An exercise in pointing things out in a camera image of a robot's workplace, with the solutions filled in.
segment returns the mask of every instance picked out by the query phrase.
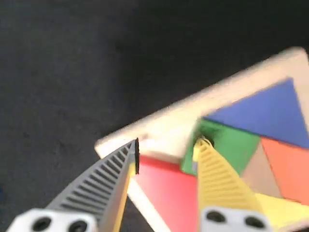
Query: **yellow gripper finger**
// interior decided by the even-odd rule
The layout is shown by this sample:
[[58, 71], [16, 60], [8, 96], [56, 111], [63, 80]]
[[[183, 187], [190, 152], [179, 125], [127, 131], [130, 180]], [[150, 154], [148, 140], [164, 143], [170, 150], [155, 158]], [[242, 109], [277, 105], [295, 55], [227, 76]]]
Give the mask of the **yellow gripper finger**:
[[199, 211], [208, 206], [219, 206], [263, 213], [255, 194], [210, 141], [198, 139], [193, 156], [197, 159]]

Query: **orange triangle piece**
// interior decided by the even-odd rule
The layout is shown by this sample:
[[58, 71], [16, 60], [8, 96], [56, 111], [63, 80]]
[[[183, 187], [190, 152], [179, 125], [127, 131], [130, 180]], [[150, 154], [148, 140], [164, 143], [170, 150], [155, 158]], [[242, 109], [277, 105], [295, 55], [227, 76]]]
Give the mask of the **orange triangle piece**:
[[261, 142], [241, 177], [254, 192], [282, 198]]
[[266, 138], [261, 141], [283, 197], [309, 205], [309, 150]]
[[134, 179], [170, 231], [197, 231], [197, 179], [171, 164], [140, 158]]

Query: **mounting hole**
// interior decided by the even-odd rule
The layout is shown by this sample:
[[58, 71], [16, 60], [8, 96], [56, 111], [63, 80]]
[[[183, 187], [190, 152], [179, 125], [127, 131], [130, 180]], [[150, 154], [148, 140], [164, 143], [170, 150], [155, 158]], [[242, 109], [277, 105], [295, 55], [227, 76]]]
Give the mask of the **mounting hole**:
[[76, 221], [69, 227], [69, 232], [85, 232], [87, 229], [87, 223], [84, 221]]
[[265, 228], [264, 223], [256, 217], [247, 217], [245, 219], [245, 223], [247, 226], [251, 226], [251, 227], [255, 227], [259, 229]]
[[36, 232], [44, 231], [49, 227], [51, 222], [52, 220], [49, 217], [42, 217], [35, 221], [32, 226], [32, 230]]
[[225, 217], [223, 214], [221, 214], [218, 211], [210, 211], [206, 214], [206, 219], [218, 223], [223, 223], [225, 222]]

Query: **beige puzzle piece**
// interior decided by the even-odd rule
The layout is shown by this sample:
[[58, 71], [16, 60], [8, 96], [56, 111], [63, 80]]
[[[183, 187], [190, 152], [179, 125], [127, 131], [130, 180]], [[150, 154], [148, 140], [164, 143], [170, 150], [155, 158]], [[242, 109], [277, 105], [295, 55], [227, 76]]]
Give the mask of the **beige puzzle piece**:
[[261, 142], [241, 177], [254, 192], [282, 198]]

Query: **gray carpet floor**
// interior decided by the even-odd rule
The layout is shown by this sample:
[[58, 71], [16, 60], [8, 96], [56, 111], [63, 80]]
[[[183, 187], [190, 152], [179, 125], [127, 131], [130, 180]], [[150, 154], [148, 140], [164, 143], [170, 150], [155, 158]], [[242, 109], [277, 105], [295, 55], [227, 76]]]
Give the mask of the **gray carpet floor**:
[[[307, 48], [308, 6], [1, 1], [0, 231], [97, 161], [97, 139], [287, 47]], [[152, 231], [130, 201], [121, 231]]]

